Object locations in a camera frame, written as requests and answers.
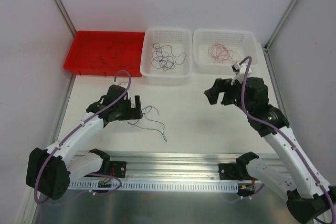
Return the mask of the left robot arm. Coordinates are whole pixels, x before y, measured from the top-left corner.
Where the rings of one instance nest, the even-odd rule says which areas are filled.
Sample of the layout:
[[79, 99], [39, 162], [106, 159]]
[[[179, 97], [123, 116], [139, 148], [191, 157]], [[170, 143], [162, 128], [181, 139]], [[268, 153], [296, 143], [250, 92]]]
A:
[[35, 193], [59, 199], [74, 182], [91, 173], [110, 174], [110, 155], [97, 148], [76, 158], [80, 148], [114, 121], [132, 121], [143, 117], [141, 98], [130, 97], [128, 88], [111, 85], [107, 94], [90, 104], [81, 119], [63, 140], [45, 149], [35, 148], [28, 158], [26, 185]]

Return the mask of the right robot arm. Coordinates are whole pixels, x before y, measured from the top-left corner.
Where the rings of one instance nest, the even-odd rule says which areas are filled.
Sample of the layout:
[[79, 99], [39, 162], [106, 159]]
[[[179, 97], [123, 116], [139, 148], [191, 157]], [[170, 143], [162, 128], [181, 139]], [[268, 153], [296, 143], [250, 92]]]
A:
[[281, 159], [289, 176], [271, 168], [253, 152], [245, 153], [233, 164], [220, 164], [222, 179], [257, 179], [285, 202], [299, 223], [308, 223], [331, 211], [335, 223], [335, 186], [324, 179], [299, 145], [287, 118], [269, 103], [268, 87], [263, 79], [251, 77], [246, 84], [232, 79], [216, 79], [206, 90], [209, 103], [217, 103], [223, 93], [222, 105], [235, 105], [247, 112], [250, 126], [265, 139]]

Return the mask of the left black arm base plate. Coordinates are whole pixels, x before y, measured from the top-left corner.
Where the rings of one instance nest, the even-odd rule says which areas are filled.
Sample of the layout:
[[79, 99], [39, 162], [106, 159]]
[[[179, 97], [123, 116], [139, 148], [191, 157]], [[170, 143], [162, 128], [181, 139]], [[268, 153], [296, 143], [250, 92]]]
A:
[[108, 174], [117, 178], [125, 178], [127, 171], [126, 161], [110, 161]]

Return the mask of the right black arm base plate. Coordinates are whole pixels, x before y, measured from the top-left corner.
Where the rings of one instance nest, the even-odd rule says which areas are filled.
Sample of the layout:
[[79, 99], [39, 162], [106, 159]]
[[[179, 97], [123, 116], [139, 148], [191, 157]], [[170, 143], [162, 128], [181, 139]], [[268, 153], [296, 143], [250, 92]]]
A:
[[240, 175], [235, 163], [220, 163], [218, 165], [220, 180], [239, 180]]

